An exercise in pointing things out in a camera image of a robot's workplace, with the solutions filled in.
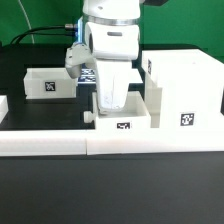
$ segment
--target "white box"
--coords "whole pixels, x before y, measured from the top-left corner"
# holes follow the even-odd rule
[[[77,79],[65,68],[29,68],[24,78],[27,99],[76,97]]]
[[[157,50],[143,52],[142,67],[152,127],[211,128],[223,123],[221,62],[200,50]]]
[[[128,92],[125,106],[121,112],[100,114],[97,96],[93,93],[93,114],[95,129],[115,131],[121,129],[146,130],[151,126],[151,117],[139,92]]]
[[[6,96],[0,96],[0,124],[8,113],[8,103]]]

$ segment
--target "black cable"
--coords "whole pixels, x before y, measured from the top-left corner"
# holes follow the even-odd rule
[[[33,28],[31,30],[26,31],[25,33],[18,35],[14,37],[11,41],[11,44],[16,40],[16,44],[18,44],[24,37],[29,35],[30,33],[36,32],[36,31],[42,31],[42,30],[55,30],[55,29],[65,29],[65,26],[43,26],[43,27],[37,27]]]
[[[13,44],[13,42],[14,42],[14,40],[15,39],[17,39],[17,38],[19,38],[19,37],[21,37],[21,36],[23,36],[24,34],[20,34],[20,35],[18,35],[18,36],[16,36],[11,42],[10,42],[10,44]],[[36,32],[30,32],[30,33],[27,33],[26,34],[26,36],[27,35],[45,35],[45,36],[70,36],[70,37],[74,37],[75,36],[75,32],[71,32],[71,33],[65,33],[65,34],[63,34],[63,33],[36,33]]]

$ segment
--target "open white box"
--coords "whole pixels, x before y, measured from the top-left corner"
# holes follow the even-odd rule
[[[119,129],[145,130],[151,126],[151,117],[139,92],[128,92],[125,106],[121,112],[100,114],[97,95],[93,93],[93,114],[86,114],[86,123],[94,120],[98,131],[117,131]]]
[[[65,68],[28,68],[24,86],[27,99],[73,98],[77,79]]]

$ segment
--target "black table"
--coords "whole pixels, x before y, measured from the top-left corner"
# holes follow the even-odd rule
[[[25,68],[63,66],[66,47],[1,49],[0,94],[11,110],[1,130],[93,128],[80,113],[94,87],[73,100],[25,100]],[[0,223],[223,224],[224,153],[0,158]]]

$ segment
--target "green wall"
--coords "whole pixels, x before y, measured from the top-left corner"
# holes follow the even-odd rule
[[[0,40],[6,45],[27,30],[17,0],[0,0]],[[21,0],[32,27],[63,25],[81,16],[82,0]],[[162,7],[141,7],[142,43],[194,44],[224,57],[224,0],[169,0]],[[71,43],[70,37],[36,37],[38,43]]]

